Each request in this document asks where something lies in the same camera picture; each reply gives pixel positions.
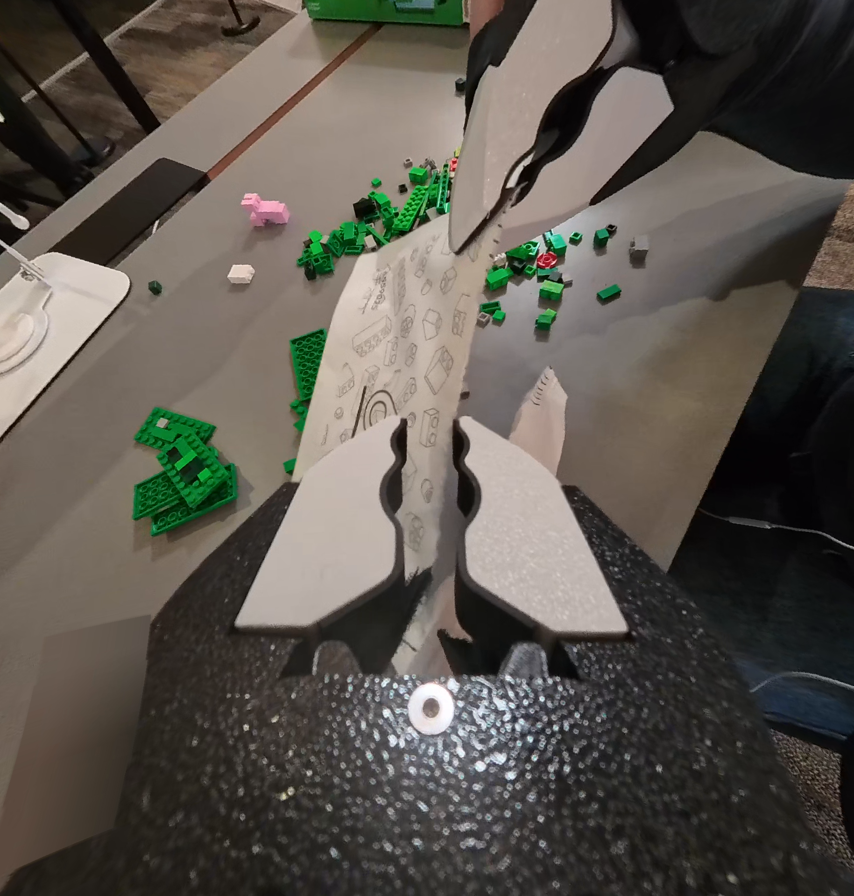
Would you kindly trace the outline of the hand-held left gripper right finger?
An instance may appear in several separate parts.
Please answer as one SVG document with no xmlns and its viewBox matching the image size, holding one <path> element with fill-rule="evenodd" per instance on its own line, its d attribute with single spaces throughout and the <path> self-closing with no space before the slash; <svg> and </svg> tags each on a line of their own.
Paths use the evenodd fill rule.
<svg viewBox="0 0 854 896">
<path fill-rule="evenodd" d="M 462 596 L 539 642 L 624 639 L 626 619 L 556 475 L 473 418 L 455 421 L 454 456 Z"/>
</svg>

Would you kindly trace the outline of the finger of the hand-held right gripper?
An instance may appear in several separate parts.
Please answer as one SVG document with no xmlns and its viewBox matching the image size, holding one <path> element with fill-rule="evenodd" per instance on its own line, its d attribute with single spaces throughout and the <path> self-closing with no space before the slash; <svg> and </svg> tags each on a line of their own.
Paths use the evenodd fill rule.
<svg viewBox="0 0 854 896">
<path fill-rule="evenodd" d="M 611 10 L 595 7 L 587 16 L 576 51 L 562 37 L 542 35 L 545 15 L 528 21 L 499 68 L 491 67 L 478 84 L 466 117 L 452 191 L 449 245 L 454 253 L 475 243 L 491 219 L 515 201 L 521 168 L 529 163 L 542 121 L 557 91 L 569 78 L 582 82 L 611 43 Z"/>
<path fill-rule="evenodd" d="M 674 111 L 662 75 L 616 69 L 590 99 L 573 138 L 541 132 L 524 167 L 504 231 L 546 231 L 588 208 Z"/>
</svg>

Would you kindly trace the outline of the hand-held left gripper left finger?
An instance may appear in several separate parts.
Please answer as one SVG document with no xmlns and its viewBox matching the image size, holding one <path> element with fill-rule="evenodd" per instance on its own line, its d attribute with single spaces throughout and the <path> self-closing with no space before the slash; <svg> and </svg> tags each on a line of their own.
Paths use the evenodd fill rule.
<svg viewBox="0 0 854 896">
<path fill-rule="evenodd" d="M 407 424 L 386 418 L 302 477 L 235 618 L 243 633 L 307 637 L 406 585 Z"/>
</svg>

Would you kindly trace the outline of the white printed paper bag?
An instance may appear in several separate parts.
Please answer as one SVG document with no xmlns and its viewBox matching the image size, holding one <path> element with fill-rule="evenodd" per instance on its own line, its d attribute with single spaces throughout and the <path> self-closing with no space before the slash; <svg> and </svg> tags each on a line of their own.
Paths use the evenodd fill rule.
<svg viewBox="0 0 854 896">
<path fill-rule="evenodd" d="M 397 519 L 407 581 L 439 553 L 454 419 L 500 232 L 494 222 L 456 255 L 443 217 L 359 256 L 328 328 L 293 480 L 371 424 L 404 420 Z"/>
</svg>

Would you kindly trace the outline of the grey desk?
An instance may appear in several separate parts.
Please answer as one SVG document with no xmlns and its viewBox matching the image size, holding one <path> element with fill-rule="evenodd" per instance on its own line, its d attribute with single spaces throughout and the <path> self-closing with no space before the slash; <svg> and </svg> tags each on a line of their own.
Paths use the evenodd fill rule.
<svg viewBox="0 0 854 896">
<path fill-rule="evenodd" d="M 372 176 L 397 184 L 404 157 L 460 144 L 466 43 L 452 29 L 367 36 L 293 18 L 21 245 L 46 251 L 158 158 L 218 170 L 121 263 L 127 301 L 0 442 L 0 824 L 42 649 L 155 616 L 284 482 L 287 340 L 329 325 L 349 277 L 291 274 L 300 240 L 349 218 Z M 552 366 L 568 395 L 565 483 L 668 568 L 845 191 L 699 135 L 576 224 L 650 237 L 646 270 L 620 242 L 572 254 L 585 279 L 613 269 L 622 301 L 600 307 L 595 282 L 539 344 L 518 291 L 475 344 L 467 414 L 507 434 Z M 288 223 L 253 227 L 245 194 L 285 203 Z M 235 264 L 251 285 L 229 283 Z M 134 485 L 160 471 L 133 440 L 153 408 L 215 424 L 239 475 L 232 505 L 157 537 L 132 519 Z M 22 863 L 0 859 L 0 887 Z"/>
</svg>

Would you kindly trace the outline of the black desk mat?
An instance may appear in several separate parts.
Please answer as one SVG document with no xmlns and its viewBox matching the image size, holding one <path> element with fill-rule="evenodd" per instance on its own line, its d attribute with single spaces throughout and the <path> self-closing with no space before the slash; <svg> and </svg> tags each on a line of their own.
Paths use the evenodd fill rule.
<svg viewBox="0 0 854 896">
<path fill-rule="evenodd" d="M 208 185 L 208 174 L 160 158 L 53 245 L 49 253 L 107 266 L 184 197 Z"/>
</svg>

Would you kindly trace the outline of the green toy bricks beside bag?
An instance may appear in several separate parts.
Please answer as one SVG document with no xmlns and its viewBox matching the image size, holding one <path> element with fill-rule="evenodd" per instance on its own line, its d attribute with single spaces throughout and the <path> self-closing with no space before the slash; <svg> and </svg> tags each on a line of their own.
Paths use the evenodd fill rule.
<svg viewBox="0 0 854 896">
<path fill-rule="evenodd" d="M 304 425 L 308 416 L 308 402 L 302 399 L 296 399 L 290 403 L 291 411 L 296 415 L 296 420 L 293 424 L 293 427 L 297 430 L 298 434 L 302 434 L 304 431 Z M 284 463 L 284 471 L 286 475 L 291 477 L 295 473 L 297 459 L 295 457 L 285 461 Z"/>
</svg>

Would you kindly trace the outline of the stack of green toy plates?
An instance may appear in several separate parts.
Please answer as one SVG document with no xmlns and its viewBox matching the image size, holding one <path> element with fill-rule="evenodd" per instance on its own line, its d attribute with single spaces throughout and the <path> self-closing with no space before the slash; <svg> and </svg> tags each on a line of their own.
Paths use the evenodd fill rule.
<svg viewBox="0 0 854 896">
<path fill-rule="evenodd" d="M 239 496 L 234 464 L 212 445 L 215 424 L 153 408 L 133 440 L 157 453 L 160 471 L 133 488 L 133 521 L 149 520 L 152 537 L 232 505 Z"/>
</svg>

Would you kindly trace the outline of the scattered green toy bricks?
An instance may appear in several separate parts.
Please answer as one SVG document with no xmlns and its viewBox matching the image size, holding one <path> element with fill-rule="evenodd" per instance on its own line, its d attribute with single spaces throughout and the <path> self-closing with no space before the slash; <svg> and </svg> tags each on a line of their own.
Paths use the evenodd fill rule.
<svg viewBox="0 0 854 896">
<path fill-rule="evenodd" d="M 573 279 L 565 275 L 561 264 L 566 260 L 567 250 L 581 245 L 583 237 L 581 232 L 572 232 L 565 238 L 556 231 L 546 231 L 540 240 L 524 242 L 504 254 L 498 254 L 486 276 L 486 291 L 492 297 L 478 306 L 477 327 L 484 329 L 503 325 L 508 315 L 495 293 L 505 291 L 512 281 L 534 280 L 537 283 L 540 307 L 534 320 L 534 330 L 536 334 L 550 334 L 558 317 L 565 291 L 573 285 Z M 555 253 L 558 266 L 547 271 L 539 270 L 535 260 L 542 253 Z"/>
</svg>

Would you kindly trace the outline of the green toy set box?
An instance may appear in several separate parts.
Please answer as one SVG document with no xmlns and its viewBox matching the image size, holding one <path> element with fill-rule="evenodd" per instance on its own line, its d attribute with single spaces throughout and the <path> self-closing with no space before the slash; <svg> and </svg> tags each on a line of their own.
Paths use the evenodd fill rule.
<svg viewBox="0 0 854 896">
<path fill-rule="evenodd" d="M 314 21 L 461 27 L 470 23 L 471 2 L 304 2 L 303 7 Z"/>
</svg>

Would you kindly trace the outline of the pile of green toy bricks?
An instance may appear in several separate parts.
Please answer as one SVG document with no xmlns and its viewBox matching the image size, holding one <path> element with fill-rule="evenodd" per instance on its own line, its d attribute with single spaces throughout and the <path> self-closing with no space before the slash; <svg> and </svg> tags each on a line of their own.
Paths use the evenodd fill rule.
<svg viewBox="0 0 854 896">
<path fill-rule="evenodd" d="M 420 167 L 404 163 L 407 181 L 398 185 L 397 196 L 383 192 L 381 180 L 373 179 L 371 191 L 354 203 L 351 221 L 327 235 L 309 232 L 296 266 L 313 282 L 333 275 L 339 259 L 375 253 L 450 213 L 459 155 L 460 151 L 455 151 L 443 164 L 431 159 L 425 159 Z"/>
</svg>

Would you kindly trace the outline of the black stanchion base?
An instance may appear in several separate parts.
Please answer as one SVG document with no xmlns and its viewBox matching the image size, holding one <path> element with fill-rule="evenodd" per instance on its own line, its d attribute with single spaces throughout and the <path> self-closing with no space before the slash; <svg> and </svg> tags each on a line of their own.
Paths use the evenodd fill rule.
<svg viewBox="0 0 854 896">
<path fill-rule="evenodd" d="M 229 21 L 226 21 L 226 24 L 222 24 L 219 26 L 221 34 L 227 39 L 235 39 L 244 35 L 248 35 L 249 32 L 258 29 L 261 24 L 261 18 L 259 15 L 251 15 L 244 18 L 242 14 L 238 3 L 234 0 L 226 2 L 228 9 L 229 9 Z"/>
</svg>

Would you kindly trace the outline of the pink toy brick pig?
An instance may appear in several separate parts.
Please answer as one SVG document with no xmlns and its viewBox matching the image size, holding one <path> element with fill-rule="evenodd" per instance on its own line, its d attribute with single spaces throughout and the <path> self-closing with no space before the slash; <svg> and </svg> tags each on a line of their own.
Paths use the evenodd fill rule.
<svg viewBox="0 0 854 896">
<path fill-rule="evenodd" d="M 249 213 L 249 221 L 255 228 L 269 226 L 286 226 L 291 213 L 285 203 L 276 200 L 264 200 L 258 194 L 245 194 L 242 197 L 242 208 Z"/>
</svg>

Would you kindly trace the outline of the black table leg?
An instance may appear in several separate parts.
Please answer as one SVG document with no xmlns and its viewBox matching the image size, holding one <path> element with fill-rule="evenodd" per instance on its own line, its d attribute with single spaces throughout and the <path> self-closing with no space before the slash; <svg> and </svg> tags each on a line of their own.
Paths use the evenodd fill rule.
<svg viewBox="0 0 854 896">
<path fill-rule="evenodd" d="M 51 4 L 146 136 L 154 133 L 160 127 L 159 119 L 77 3 L 51 2 Z"/>
</svg>

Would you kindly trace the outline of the green toy base plate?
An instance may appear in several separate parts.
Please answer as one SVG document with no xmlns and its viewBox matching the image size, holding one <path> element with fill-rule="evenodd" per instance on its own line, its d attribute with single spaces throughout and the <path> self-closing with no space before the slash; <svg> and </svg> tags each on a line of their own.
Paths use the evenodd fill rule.
<svg viewBox="0 0 854 896">
<path fill-rule="evenodd" d="M 318 329 L 288 341 L 295 383 L 301 402 L 308 402 L 313 397 L 327 340 L 327 329 Z"/>
</svg>

